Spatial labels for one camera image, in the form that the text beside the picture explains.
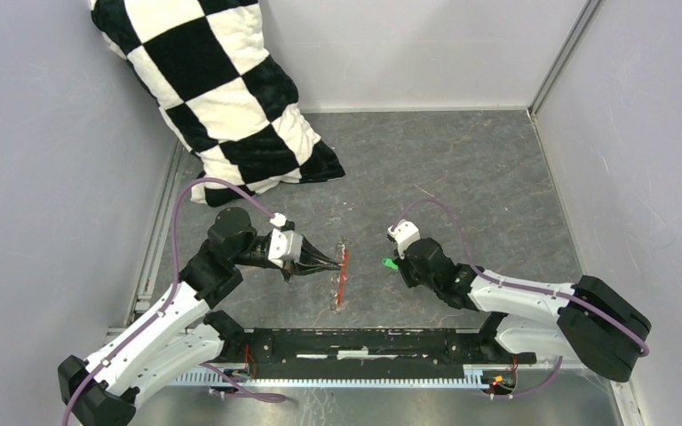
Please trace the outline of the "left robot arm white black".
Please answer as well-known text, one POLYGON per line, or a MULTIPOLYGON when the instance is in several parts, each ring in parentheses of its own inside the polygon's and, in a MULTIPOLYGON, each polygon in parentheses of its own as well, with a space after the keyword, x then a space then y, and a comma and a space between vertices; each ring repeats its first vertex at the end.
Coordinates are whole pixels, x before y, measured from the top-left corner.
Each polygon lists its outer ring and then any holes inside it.
POLYGON ((259 235, 241 208, 219 212, 198 252, 144 314, 111 343, 88 357, 67 357, 58 368, 67 409, 82 425, 126 425, 142 403, 167 382, 218 357, 237 359, 242 336, 216 329, 211 311, 243 281, 243 266, 295 276, 339 271, 341 263, 321 253, 282 216, 259 235))

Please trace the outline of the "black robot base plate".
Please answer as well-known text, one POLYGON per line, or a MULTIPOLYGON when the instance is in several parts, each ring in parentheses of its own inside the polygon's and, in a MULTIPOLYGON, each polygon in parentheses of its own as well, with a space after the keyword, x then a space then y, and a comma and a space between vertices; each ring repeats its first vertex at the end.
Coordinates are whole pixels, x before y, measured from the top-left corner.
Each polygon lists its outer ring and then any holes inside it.
POLYGON ((258 379, 456 379, 465 366, 536 363, 477 329, 254 328, 226 339, 218 363, 249 365, 258 379))

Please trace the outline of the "metal key holder red handle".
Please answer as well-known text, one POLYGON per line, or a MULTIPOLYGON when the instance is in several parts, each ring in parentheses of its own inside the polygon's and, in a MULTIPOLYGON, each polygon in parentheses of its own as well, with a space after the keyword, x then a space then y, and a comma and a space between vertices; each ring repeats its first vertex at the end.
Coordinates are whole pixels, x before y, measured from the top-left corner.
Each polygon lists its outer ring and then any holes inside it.
POLYGON ((344 290, 346 283, 347 267, 349 262, 350 241, 347 237, 342 237, 336 245, 337 261, 339 270, 333 276, 335 292, 332 295, 331 311, 339 314, 344 309, 344 290))

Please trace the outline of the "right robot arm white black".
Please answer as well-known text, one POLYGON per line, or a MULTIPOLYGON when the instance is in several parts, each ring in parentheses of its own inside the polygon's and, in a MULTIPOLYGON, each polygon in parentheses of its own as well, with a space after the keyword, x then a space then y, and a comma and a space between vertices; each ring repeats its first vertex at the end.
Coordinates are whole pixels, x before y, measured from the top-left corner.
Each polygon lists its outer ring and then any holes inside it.
POLYGON ((480 266, 456 264, 432 238, 399 246, 394 263, 405 284, 429 288, 454 309, 496 314, 496 328, 477 339, 480 356, 499 362, 533 352, 577 359, 597 375, 626 383, 639 359, 651 321, 603 280, 576 283, 510 278, 480 266))

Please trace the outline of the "small green object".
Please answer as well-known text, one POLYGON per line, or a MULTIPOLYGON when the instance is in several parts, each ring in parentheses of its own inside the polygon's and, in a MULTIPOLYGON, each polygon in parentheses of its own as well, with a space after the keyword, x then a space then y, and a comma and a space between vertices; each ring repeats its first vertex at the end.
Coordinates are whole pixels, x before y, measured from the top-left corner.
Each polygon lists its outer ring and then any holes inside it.
POLYGON ((390 257, 384 257, 382 259, 382 265, 388 269, 398 271, 399 266, 394 262, 394 260, 390 257))

